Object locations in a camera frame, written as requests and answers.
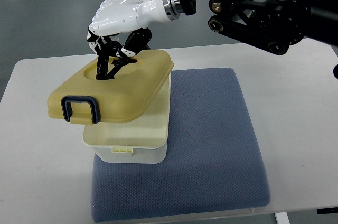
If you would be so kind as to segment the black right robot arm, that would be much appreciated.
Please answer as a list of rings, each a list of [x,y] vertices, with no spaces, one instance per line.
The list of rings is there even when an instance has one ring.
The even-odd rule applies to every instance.
[[[164,0],[169,15],[196,12],[196,0]],[[305,37],[337,45],[337,0],[209,0],[209,28],[276,55]]]

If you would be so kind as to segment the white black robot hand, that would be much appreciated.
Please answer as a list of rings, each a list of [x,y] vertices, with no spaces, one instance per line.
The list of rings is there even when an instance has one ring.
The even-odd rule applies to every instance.
[[[87,42],[98,54],[104,37],[146,29],[153,22],[167,23],[183,13],[179,0],[104,0],[88,27]]]

